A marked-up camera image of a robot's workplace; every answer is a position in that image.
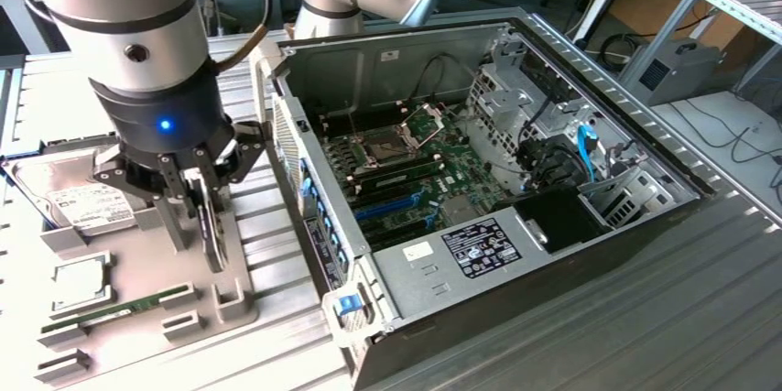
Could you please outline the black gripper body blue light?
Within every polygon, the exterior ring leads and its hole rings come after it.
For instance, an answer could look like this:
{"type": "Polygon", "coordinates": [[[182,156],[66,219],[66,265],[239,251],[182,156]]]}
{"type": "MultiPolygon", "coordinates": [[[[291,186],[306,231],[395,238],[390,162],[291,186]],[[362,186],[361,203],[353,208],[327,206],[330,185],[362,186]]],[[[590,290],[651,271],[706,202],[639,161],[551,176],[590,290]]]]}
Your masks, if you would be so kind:
{"type": "MultiPolygon", "coordinates": [[[[231,124],[214,62],[206,60],[183,82],[156,91],[126,91],[96,80],[90,84],[115,128],[119,150],[171,155],[180,175],[196,168],[192,149],[207,141],[223,121],[231,124]]],[[[184,186],[188,195],[192,191],[184,186]]]]}

